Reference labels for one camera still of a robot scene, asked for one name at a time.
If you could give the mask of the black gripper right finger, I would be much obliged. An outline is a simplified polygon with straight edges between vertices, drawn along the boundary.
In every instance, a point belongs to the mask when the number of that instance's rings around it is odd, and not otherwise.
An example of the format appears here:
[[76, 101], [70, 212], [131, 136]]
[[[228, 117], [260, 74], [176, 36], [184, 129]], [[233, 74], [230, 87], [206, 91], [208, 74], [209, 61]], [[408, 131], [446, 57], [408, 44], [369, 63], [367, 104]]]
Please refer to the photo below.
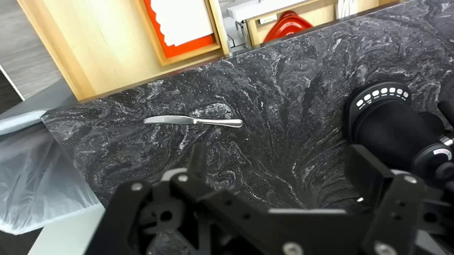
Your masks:
[[395, 175], [362, 145], [351, 145], [347, 156], [347, 178], [364, 199], [364, 204], [378, 209]]

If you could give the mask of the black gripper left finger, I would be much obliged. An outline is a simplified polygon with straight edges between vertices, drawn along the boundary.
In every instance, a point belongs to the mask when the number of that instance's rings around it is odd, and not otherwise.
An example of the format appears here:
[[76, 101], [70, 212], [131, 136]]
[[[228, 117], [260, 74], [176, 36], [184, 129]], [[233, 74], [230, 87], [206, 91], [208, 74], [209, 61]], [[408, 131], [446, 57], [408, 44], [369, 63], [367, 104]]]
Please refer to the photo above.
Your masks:
[[206, 158], [208, 158], [206, 146], [203, 144], [196, 144], [191, 153], [188, 173], [201, 182], [206, 180], [206, 170], [208, 170]]

